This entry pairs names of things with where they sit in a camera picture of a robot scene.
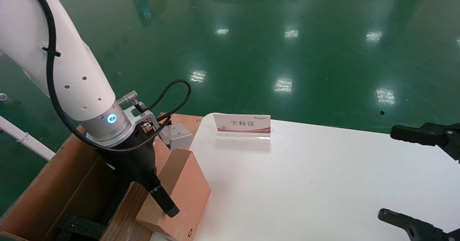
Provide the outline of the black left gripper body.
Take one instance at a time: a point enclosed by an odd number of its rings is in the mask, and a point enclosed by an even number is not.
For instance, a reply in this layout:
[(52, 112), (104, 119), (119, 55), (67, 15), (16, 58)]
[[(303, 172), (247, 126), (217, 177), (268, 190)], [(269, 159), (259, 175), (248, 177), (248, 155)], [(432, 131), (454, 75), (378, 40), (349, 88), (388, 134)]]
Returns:
[(161, 182), (157, 176), (156, 154), (153, 140), (158, 135), (151, 130), (145, 133), (141, 126), (135, 126), (133, 133), (115, 149), (127, 149), (139, 146), (125, 153), (101, 151), (102, 159), (130, 181), (141, 184), (148, 192), (162, 191)]

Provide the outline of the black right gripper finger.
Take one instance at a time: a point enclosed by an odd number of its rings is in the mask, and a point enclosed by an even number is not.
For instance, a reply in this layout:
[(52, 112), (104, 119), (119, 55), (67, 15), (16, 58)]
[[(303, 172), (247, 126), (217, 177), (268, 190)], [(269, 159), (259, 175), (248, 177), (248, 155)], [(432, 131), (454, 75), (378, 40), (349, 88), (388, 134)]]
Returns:
[(460, 160), (460, 124), (424, 123), (419, 128), (394, 125), (390, 137), (395, 140), (439, 146), (453, 160)]
[(410, 216), (396, 213), (389, 209), (381, 209), (378, 212), (378, 219), (390, 225), (403, 229), (411, 241), (459, 241), (460, 229), (444, 232), (434, 225), (412, 218)]

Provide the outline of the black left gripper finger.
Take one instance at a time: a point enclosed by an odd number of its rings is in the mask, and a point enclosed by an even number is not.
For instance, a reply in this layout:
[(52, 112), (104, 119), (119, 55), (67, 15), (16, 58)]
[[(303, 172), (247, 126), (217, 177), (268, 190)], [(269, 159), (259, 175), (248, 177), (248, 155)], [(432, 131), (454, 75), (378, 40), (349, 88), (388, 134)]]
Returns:
[(168, 217), (174, 218), (180, 212), (179, 208), (162, 185), (153, 188), (149, 194)]

